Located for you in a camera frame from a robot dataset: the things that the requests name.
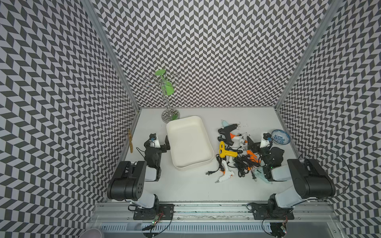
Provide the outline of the white plastic storage box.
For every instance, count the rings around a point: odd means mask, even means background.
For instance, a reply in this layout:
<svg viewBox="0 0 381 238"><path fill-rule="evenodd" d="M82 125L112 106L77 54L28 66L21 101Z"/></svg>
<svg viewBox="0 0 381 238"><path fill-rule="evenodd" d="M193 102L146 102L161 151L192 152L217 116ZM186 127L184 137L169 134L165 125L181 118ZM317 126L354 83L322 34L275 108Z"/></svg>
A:
<svg viewBox="0 0 381 238"><path fill-rule="evenodd" d="M214 150L199 116L190 116L167 123L173 165L185 171L210 163Z"/></svg>

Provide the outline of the white glue gun orange trigger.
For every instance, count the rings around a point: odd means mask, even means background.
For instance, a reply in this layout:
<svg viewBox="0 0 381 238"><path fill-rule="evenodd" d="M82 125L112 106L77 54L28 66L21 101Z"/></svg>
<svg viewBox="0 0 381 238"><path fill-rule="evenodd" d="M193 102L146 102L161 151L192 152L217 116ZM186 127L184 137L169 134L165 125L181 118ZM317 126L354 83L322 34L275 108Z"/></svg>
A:
<svg viewBox="0 0 381 238"><path fill-rule="evenodd" d="M233 145L231 146L233 149L247 149L247 141L245 137L241 134L234 135L230 134L231 140L233 141Z"/></svg>

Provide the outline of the black glue gun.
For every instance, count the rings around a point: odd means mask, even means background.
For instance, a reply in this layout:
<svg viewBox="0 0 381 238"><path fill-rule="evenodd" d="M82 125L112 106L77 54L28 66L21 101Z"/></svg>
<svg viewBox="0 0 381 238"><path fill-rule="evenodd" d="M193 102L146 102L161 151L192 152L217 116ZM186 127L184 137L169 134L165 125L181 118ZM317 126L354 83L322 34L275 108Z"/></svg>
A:
<svg viewBox="0 0 381 238"><path fill-rule="evenodd" d="M238 124L232 124L228 125L225 127L222 127L218 129L219 137L217 138L218 141L223 141L225 144L232 146L234 144L232 137L231 137L231 132L236 130L238 127Z"/></svg>

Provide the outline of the mint green glue gun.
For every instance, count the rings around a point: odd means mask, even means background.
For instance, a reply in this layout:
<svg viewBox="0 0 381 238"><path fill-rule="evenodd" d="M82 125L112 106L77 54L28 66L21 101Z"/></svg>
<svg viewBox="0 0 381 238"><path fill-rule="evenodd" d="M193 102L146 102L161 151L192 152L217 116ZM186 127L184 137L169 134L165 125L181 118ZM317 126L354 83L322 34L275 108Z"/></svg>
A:
<svg viewBox="0 0 381 238"><path fill-rule="evenodd" d="M225 120L222 120L222 121L221 121L221 124L222 124L222 127L227 127L227 126L230 125L230 124L229 124L227 121L225 121Z"/></svg>

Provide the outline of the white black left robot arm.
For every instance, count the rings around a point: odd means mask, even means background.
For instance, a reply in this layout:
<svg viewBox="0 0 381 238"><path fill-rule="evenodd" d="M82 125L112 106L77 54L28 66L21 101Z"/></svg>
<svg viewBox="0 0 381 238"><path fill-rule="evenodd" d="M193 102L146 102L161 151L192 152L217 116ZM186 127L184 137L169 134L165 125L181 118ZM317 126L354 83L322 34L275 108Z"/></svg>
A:
<svg viewBox="0 0 381 238"><path fill-rule="evenodd" d="M160 144L157 134L152 133L144 143L145 150L136 148L143 160L121 161L108 185L107 197L115 201L128 201L135 207L134 212L159 213L158 196L144 190L146 182L159 181L161 177L161 157L171 149L168 137Z"/></svg>

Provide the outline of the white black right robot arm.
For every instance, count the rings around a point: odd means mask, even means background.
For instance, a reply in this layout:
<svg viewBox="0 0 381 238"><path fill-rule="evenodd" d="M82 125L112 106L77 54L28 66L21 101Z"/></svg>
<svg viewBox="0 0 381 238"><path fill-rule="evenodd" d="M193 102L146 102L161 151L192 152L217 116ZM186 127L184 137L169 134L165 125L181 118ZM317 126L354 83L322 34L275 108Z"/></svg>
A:
<svg viewBox="0 0 381 238"><path fill-rule="evenodd" d="M284 150L277 145L291 142L288 133L274 130L263 133L260 142L247 137L248 151L259 156L259 168L254 175L264 182L292 181L284 191L272 194L267 203L252 203L255 220L294 219L293 208L309 200L333 197L336 194L333 180L315 159L289 159L283 164Z"/></svg>

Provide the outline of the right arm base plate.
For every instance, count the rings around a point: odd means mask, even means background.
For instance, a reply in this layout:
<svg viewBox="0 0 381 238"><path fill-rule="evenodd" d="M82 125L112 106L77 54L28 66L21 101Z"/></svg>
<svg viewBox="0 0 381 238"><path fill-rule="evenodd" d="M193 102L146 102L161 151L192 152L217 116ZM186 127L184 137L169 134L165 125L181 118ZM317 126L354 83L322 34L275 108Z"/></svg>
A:
<svg viewBox="0 0 381 238"><path fill-rule="evenodd" d="M279 208L268 204L251 203L251 212L255 220L273 219L273 220L294 220L293 209Z"/></svg>

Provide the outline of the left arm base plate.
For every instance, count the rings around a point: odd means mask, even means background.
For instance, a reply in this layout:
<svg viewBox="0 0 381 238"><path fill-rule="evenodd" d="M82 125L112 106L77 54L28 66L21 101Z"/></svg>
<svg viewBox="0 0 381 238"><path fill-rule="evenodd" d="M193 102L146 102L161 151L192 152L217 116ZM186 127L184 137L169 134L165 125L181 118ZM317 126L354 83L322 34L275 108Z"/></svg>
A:
<svg viewBox="0 0 381 238"><path fill-rule="evenodd" d="M174 204L159 204L153 208L136 208L134 220L153 221L156 215L161 216L160 220L171 220L174 213Z"/></svg>

